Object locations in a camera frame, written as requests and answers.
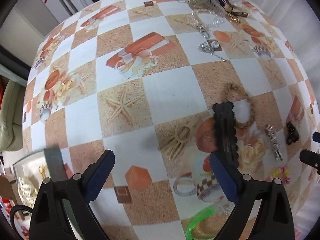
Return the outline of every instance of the blue gripper pad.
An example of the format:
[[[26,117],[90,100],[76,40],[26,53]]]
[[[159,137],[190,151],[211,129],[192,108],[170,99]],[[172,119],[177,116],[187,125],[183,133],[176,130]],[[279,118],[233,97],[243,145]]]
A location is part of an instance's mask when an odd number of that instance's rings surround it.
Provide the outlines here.
[[[98,197],[114,165],[115,154],[113,151],[106,150],[96,163],[90,164],[84,171],[82,185],[84,190],[84,200],[87,204]]]
[[[227,199],[234,204],[238,203],[238,187],[214,152],[210,154],[210,167]]]

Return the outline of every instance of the tablecloth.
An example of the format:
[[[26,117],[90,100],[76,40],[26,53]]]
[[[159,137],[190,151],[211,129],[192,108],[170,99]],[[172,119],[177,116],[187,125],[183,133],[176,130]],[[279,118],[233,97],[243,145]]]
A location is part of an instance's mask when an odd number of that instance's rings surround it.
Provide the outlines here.
[[[228,217],[228,203],[208,165],[215,146],[212,105],[226,83],[248,93],[252,126],[237,129],[239,170],[255,179],[281,178],[295,214],[319,180],[299,160],[302,149],[319,152],[310,135],[320,115],[308,76],[274,23],[248,0],[248,13],[210,28],[205,39],[189,21],[184,0],[101,0],[57,26],[40,45],[28,78],[23,140],[28,151],[58,145],[70,169],[83,172],[104,149],[116,164],[91,208],[111,239],[185,239],[192,217],[217,212],[194,237],[214,236]],[[212,15],[199,14],[209,24]],[[220,44],[216,55],[199,45]],[[250,113],[235,92],[238,121]],[[286,144],[286,123],[299,141]],[[282,161],[266,134],[276,132]],[[241,239],[247,239],[259,202]]]

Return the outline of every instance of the white wall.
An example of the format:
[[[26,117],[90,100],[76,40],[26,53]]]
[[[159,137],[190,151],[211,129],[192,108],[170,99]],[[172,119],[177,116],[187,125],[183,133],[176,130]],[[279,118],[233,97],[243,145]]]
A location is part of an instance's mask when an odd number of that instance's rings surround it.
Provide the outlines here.
[[[19,0],[14,8],[44,37],[59,24],[41,0]]]
[[[12,9],[0,29],[0,44],[18,59],[31,66],[44,37]]]

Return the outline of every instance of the silver hair pin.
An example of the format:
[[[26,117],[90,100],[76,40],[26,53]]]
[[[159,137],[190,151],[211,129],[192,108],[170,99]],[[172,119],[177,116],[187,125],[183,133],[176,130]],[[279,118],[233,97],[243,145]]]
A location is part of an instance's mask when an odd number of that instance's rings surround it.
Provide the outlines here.
[[[272,142],[272,145],[274,147],[276,161],[278,161],[278,160],[282,161],[283,157],[280,153],[280,145],[278,143],[278,138],[277,138],[275,132],[273,131],[273,127],[270,125],[267,125],[266,130],[267,130],[268,135],[270,137],[270,141]]]
[[[199,50],[204,53],[209,53],[212,56],[216,56],[217,58],[221,59],[222,61],[226,61],[223,57],[218,56],[214,51],[215,49],[219,48],[219,43],[217,41],[213,41],[211,45],[207,43],[202,43],[199,45]]]

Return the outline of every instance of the white fabric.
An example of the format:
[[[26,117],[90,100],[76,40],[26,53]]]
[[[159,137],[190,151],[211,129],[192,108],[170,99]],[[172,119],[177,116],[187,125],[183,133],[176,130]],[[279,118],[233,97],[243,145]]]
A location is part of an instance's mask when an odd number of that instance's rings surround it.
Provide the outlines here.
[[[298,55],[320,100],[320,22],[306,0],[250,0],[282,31]]]

